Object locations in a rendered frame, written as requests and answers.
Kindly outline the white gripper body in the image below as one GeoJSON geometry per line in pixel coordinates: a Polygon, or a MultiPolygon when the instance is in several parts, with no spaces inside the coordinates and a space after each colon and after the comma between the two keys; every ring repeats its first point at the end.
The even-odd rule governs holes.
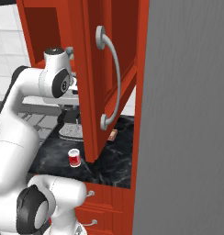
{"type": "Polygon", "coordinates": [[[61,109],[65,110],[75,110],[79,106],[79,96],[71,95],[71,96],[63,96],[58,101],[58,106],[61,109]]]}

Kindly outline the red cabinet door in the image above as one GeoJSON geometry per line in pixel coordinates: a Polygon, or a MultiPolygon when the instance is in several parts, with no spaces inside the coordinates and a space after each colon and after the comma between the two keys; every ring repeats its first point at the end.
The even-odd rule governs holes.
{"type": "Polygon", "coordinates": [[[101,116],[122,111],[135,85],[139,0],[69,0],[68,9],[84,154],[88,162],[94,162],[114,128],[110,124],[102,130],[101,116]],[[120,89],[117,89],[117,73],[110,50],[96,46],[98,26],[105,28],[118,55],[120,89]]]}

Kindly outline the red food can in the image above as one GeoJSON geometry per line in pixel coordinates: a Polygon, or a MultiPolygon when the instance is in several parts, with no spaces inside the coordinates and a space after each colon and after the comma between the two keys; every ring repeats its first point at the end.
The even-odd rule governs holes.
{"type": "Polygon", "coordinates": [[[71,167],[78,167],[81,165],[81,156],[78,149],[71,149],[68,151],[69,164],[71,167]]]}

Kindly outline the grey hob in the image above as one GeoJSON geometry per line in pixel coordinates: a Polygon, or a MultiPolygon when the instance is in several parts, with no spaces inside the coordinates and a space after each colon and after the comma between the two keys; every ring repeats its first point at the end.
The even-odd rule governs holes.
{"type": "Polygon", "coordinates": [[[54,106],[24,104],[18,115],[38,132],[43,143],[57,126],[60,113],[61,110],[54,106]]]}

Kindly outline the small brown box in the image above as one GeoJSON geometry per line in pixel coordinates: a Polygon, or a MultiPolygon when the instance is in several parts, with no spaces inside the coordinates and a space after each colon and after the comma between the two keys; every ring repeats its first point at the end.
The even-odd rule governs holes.
{"type": "Polygon", "coordinates": [[[116,136],[118,134],[118,130],[117,129],[113,129],[108,137],[108,141],[114,141],[116,136]]]}

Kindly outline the red drawer front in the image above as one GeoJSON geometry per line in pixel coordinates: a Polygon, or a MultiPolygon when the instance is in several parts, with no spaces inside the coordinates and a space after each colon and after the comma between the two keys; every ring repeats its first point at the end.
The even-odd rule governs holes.
{"type": "Polygon", "coordinates": [[[97,220],[97,224],[85,227],[89,233],[101,235],[122,235],[123,214],[103,209],[92,209],[78,207],[75,215],[81,224],[90,224],[92,219],[97,220]]]}
{"type": "Polygon", "coordinates": [[[95,207],[117,212],[131,212],[134,206],[132,191],[127,188],[86,183],[87,192],[93,191],[93,196],[88,196],[83,207],[95,207]]]}

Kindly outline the grey tall panel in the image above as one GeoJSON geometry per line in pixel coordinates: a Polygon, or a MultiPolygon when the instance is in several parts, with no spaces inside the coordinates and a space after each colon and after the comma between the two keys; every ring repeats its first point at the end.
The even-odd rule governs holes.
{"type": "Polygon", "coordinates": [[[224,0],[151,0],[132,235],[224,235],[224,0]]]}

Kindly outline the red wall cabinet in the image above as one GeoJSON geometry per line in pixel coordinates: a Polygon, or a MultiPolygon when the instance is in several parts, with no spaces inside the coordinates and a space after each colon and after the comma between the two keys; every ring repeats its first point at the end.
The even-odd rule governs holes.
{"type": "Polygon", "coordinates": [[[30,64],[43,68],[44,51],[73,45],[69,0],[17,0],[30,64]]]}

